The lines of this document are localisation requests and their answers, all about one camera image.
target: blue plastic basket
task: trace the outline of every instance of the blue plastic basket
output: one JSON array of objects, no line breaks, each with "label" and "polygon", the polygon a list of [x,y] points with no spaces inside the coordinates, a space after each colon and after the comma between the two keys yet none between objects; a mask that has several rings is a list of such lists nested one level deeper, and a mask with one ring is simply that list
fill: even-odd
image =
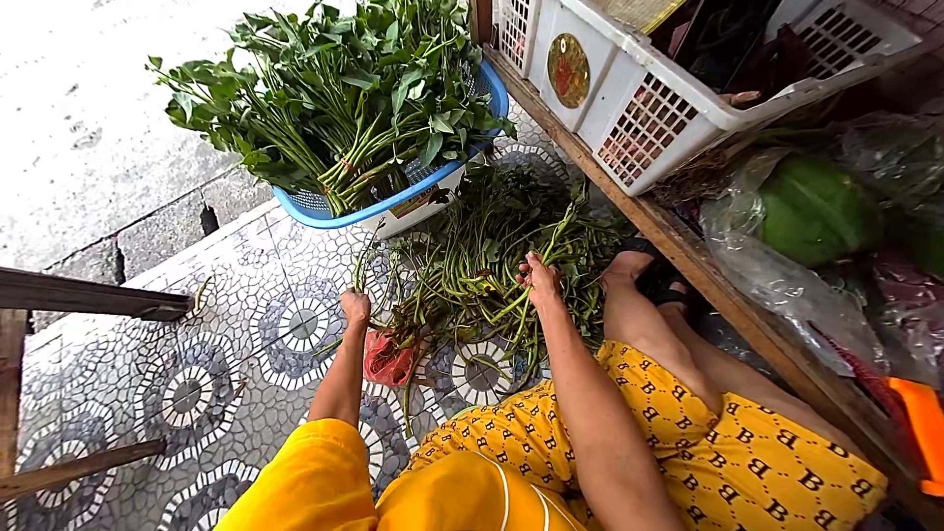
[{"label": "blue plastic basket", "polygon": [[[475,91],[475,94],[492,93],[492,101],[489,102],[489,108],[492,114],[494,116],[508,116],[508,91],[505,90],[504,83],[501,82],[501,79],[498,77],[498,74],[495,72],[495,69],[492,68],[491,64],[486,61],[481,62],[479,74],[476,76],[471,88]],[[499,129],[496,129],[491,132],[497,134],[498,131]],[[487,145],[488,142],[481,142],[472,146],[469,150],[469,158],[483,150]],[[316,229],[339,229],[352,223],[357,223],[358,221],[364,221],[374,215],[382,214],[390,210],[391,207],[418,196],[429,189],[433,184],[445,179],[449,174],[462,167],[463,164],[465,164],[465,162],[452,161],[438,168],[432,168],[424,166],[418,159],[411,161],[404,167],[404,173],[413,186],[379,203],[370,205],[363,210],[342,215],[341,217],[331,217],[331,212],[324,196],[314,192],[303,191],[299,194],[289,194],[277,186],[272,187],[272,192],[278,198],[278,202],[281,203],[282,208],[302,225]]]}]

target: hand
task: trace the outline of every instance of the hand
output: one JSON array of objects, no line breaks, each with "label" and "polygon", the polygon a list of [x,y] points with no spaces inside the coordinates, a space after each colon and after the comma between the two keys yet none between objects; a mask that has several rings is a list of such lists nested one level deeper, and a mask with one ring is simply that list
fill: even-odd
[{"label": "hand", "polygon": [[528,262],[518,266],[522,274],[515,278],[521,285],[531,287],[528,297],[534,307],[559,300],[563,275],[557,270],[557,267],[544,265],[544,257],[535,251],[530,251],[525,255],[525,259]]},{"label": "hand", "polygon": [[370,298],[354,288],[348,288],[341,294],[341,311],[345,313],[348,326],[366,323],[370,319]]}]

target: yellow patterned clothing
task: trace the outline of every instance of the yellow patterned clothing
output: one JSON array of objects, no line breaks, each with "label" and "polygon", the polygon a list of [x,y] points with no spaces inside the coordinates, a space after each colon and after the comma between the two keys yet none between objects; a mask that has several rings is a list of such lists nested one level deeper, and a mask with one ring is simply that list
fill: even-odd
[{"label": "yellow patterned clothing", "polygon": [[[717,417],[630,346],[608,341],[597,358],[642,427],[689,529],[851,529],[885,497],[880,472],[764,406],[724,393]],[[423,439],[400,480],[463,450],[560,493],[583,525],[598,527],[579,494],[552,382],[446,422]]]},{"label": "yellow patterned clothing", "polygon": [[582,530],[556,492],[457,452],[391,483],[374,508],[361,434],[341,420],[295,429],[217,531]]}]

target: white plastic crate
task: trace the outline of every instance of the white plastic crate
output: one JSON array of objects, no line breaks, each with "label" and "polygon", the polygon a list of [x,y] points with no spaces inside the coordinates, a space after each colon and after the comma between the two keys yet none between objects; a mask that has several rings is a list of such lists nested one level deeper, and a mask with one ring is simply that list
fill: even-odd
[{"label": "white plastic crate", "polygon": [[[516,54],[512,63],[630,196],[738,131],[760,128],[921,51],[919,37],[856,0],[784,0],[765,37],[772,39],[777,28],[790,24],[814,55],[811,77],[740,111],[653,48],[647,37],[582,0],[501,0],[500,43],[507,41],[510,3],[526,17],[516,19],[509,41],[517,46],[499,51],[509,59]],[[586,98],[577,107],[555,93],[548,74],[548,52],[562,34],[572,35],[586,56]]]}]

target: label on basket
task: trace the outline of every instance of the label on basket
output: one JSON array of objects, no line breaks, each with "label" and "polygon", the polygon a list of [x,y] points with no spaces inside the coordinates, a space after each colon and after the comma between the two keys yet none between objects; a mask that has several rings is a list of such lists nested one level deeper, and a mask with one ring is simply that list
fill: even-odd
[{"label": "label on basket", "polygon": [[404,215],[411,213],[412,211],[425,205],[437,190],[439,190],[439,184],[433,184],[429,189],[427,189],[426,192],[423,192],[419,196],[410,197],[395,207],[391,207],[390,214],[393,214],[396,219],[399,219]]},{"label": "label on basket", "polygon": [[590,63],[577,37],[562,33],[550,44],[548,78],[558,101],[568,109],[577,109],[587,98]]}]

